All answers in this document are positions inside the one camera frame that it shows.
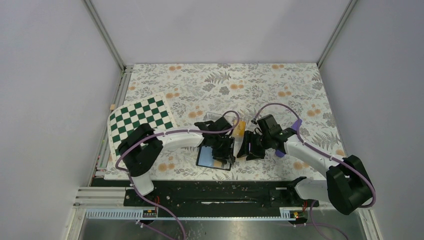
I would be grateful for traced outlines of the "black leather card holder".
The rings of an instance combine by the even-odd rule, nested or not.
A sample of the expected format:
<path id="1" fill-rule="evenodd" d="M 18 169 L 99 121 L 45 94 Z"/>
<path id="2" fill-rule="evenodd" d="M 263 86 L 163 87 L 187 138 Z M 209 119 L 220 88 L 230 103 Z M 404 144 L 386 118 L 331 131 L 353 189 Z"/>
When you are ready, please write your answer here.
<path id="1" fill-rule="evenodd" d="M 222 171 L 230 171 L 232 164 L 226 160 L 213 159 L 212 148 L 209 146 L 202 146 L 198 150 L 195 165 L 202 168 L 216 169 Z"/>

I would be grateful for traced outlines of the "clear plastic box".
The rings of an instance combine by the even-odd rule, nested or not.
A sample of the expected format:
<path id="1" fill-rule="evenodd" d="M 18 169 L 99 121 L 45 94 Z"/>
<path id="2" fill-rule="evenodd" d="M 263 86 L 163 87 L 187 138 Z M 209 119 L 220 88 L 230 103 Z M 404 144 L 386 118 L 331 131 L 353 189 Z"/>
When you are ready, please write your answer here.
<path id="1" fill-rule="evenodd" d="M 219 131 L 221 128 L 224 130 L 228 130 L 232 128 L 234 125 L 236 126 L 240 120 L 246 121 L 246 127 L 248 125 L 248 120 L 245 117 L 237 117 L 234 113 L 216 113 L 216 112 L 206 112 L 203 117 L 205 122 L 212 121 L 214 123 L 214 131 Z M 237 141 L 241 141 L 243 137 L 234 137 Z"/>

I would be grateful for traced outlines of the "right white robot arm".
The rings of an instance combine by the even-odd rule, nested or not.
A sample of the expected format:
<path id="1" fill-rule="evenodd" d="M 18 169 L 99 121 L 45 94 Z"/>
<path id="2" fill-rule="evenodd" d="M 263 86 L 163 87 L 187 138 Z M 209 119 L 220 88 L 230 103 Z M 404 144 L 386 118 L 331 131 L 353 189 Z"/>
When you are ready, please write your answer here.
<path id="1" fill-rule="evenodd" d="M 262 160 L 266 150 L 273 149 L 279 158 L 297 158 L 324 176 L 324 180 L 300 177 L 292 181 L 293 188 L 287 191 L 286 198 L 293 206 L 299 206 L 305 200 L 317 200 L 330 203 L 341 214 L 349 215 L 368 200 L 374 200 L 375 189 L 361 159 L 355 155 L 338 159 L 301 141 L 295 129 L 301 122 L 298 120 L 283 129 L 271 114 L 258 119 L 259 132 L 245 131 L 237 157 L 248 161 Z"/>

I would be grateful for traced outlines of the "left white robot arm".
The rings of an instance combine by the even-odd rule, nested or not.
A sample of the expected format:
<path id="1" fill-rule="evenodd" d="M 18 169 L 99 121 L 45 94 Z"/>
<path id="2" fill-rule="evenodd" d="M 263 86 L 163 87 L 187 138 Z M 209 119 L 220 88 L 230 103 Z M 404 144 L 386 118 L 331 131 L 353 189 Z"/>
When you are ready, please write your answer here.
<path id="1" fill-rule="evenodd" d="M 196 122 L 190 127 L 173 127 L 162 130 L 152 128 L 148 123 L 141 124 L 117 150 L 123 161 L 131 183 L 137 189 L 136 199 L 144 206 L 155 200 L 154 184 L 149 170 L 162 151 L 186 147 L 210 148 L 211 158 L 223 164 L 232 165 L 234 137 L 232 126 L 223 116 L 215 121 Z"/>

